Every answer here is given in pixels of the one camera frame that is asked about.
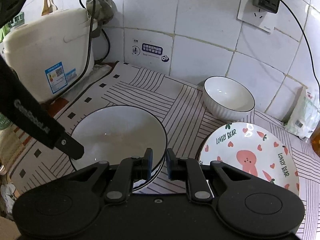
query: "qr code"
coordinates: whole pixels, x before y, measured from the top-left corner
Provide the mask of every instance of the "qr code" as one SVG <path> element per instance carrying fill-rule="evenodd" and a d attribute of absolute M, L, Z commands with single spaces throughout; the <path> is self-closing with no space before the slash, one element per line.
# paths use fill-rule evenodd
<path fill-rule="evenodd" d="M 303 126 L 303 124 L 302 124 L 299 120 L 296 121 L 296 125 L 297 125 L 299 128 L 301 128 L 301 127 Z"/>
<path fill-rule="evenodd" d="M 57 74 L 57 77 L 58 77 L 58 76 L 61 76 L 61 75 L 63 74 L 62 67 L 56 69 L 56 74 Z"/>

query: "black cable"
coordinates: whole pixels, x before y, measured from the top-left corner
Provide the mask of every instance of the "black cable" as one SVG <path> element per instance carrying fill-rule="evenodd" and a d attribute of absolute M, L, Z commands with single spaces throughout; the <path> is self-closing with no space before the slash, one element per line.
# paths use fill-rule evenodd
<path fill-rule="evenodd" d="M 299 27 L 300 27 L 300 30 L 302 31 L 302 34 L 303 34 L 304 39 L 306 40 L 306 43 L 307 43 L 307 46 L 308 46 L 308 49 L 309 49 L 309 53 L 310 53 L 310 58 L 311 58 L 313 75 L 315 76 L 315 79 L 316 79 L 316 81 L 317 81 L 317 83 L 318 83 L 319 92 L 320 92 L 320 84 L 319 84 L 319 81 L 318 81 L 317 76 L 316 76 L 315 66 L 313 65 L 313 58 L 312 58 L 312 53 L 311 53 L 311 49 L 310 49 L 310 46 L 309 46 L 308 39 L 307 39 L 307 37 L 306 37 L 306 35 L 305 35 L 304 31 L 303 31 L 303 28 L 302 28 L 300 22 L 298 21 L 298 19 L 297 19 L 296 16 L 294 15 L 293 11 L 289 8 L 289 6 L 287 6 L 287 4 L 286 4 L 284 1 L 282 1 L 282 0 L 280 0 L 280 1 L 281 1 L 281 2 L 284 4 L 284 6 L 286 6 L 287 9 L 291 12 L 292 16 L 293 16 L 294 19 L 297 21 L 297 23 L 298 23 L 298 25 L 299 25 Z"/>
<path fill-rule="evenodd" d="M 102 62 L 102 61 L 104 61 L 104 60 L 106 59 L 106 57 L 108 57 L 109 52 L 110 52 L 110 48 L 111 48 L 111 44 L 110 44 L 110 40 L 109 40 L 108 35 L 106 34 L 106 32 L 104 31 L 103 28 L 101 28 L 101 31 L 102 31 L 102 33 L 104 34 L 104 36 L 105 36 L 105 38 L 106 38 L 106 40 L 107 40 L 107 42 L 108 42 L 108 51 L 107 51 L 107 54 L 106 54 L 103 58 L 98 59 L 98 60 L 95 60 L 95 61 L 97 61 L 97 62 Z"/>
<path fill-rule="evenodd" d="M 79 3 L 80 5 L 84 7 L 84 5 L 82 4 L 82 1 L 79 0 Z M 90 28 L 89 28 L 89 42 L 88 42 L 88 53 L 87 53 L 87 61 L 85 63 L 85 67 L 84 67 L 84 70 L 82 71 L 81 75 L 75 80 L 72 82 L 71 85 L 68 86 L 68 88 L 66 90 L 64 90 L 62 93 L 58 94 L 57 96 L 55 96 L 52 100 L 56 100 L 57 98 L 59 98 L 60 96 L 62 96 L 64 93 L 66 93 L 67 91 L 69 91 L 83 76 L 84 74 L 87 72 L 88 70 L 88 66 L 89 66 L 89 62 L 90 62 L 90 54 L 91 54 L 91 35 L 92 35 L 92 29 L 93 29 L 93 17 L 94 17 L 94 12 L 95 12 L 95 9 L 96 9 L 96 0 L 93 0 L 93 5 L 92 5 L 92 16 L 91 16 L 91 20 L 90 20 Z"/>

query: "plate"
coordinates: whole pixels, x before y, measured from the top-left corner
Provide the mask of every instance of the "plate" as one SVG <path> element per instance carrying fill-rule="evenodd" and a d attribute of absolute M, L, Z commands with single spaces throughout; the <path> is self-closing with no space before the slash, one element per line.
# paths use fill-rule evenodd
<path fill-rule="evenodd" d="M 269 131 L 245 122 L 226 124 L 204 142 L 200 164 L 218 160 L 299 196 L 299 176 L 285 145 Z"/>
<path fill-rule="evenodd" d="M 136 182 L 135 190 L 158 175 L 168 141 L 162 123 L 153 114 L 135 106 L 109 106 L 97 110 L 82 119 L 71 136 L 84 146 L 82 158 L 70 159 L 75 170 L 99 161 L 120 164 L 131 156 L 143 157 L 146 149 L 151 148 L 151 180 Z"/>

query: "green basket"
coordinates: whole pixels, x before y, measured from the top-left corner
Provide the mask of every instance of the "green basket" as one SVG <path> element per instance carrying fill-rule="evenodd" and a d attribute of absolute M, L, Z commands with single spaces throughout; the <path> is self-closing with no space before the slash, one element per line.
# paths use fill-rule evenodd
<path fill-rule="evenodd" d="M 0 131 L 6 129 L 12 122 L 0 113 Z"/>

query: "patterned plate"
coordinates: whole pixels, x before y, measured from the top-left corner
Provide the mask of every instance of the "patterned plate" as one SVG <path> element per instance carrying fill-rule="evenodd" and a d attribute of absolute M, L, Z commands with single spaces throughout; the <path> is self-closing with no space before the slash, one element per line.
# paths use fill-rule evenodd
<path fill-rule="evenodd" d="M 287 147 L 269 131 L 245 122 L 229 123 L 205 141 L 200 164 L 218 160 L 284 187 L 299 196 L 299 177 Z"/>

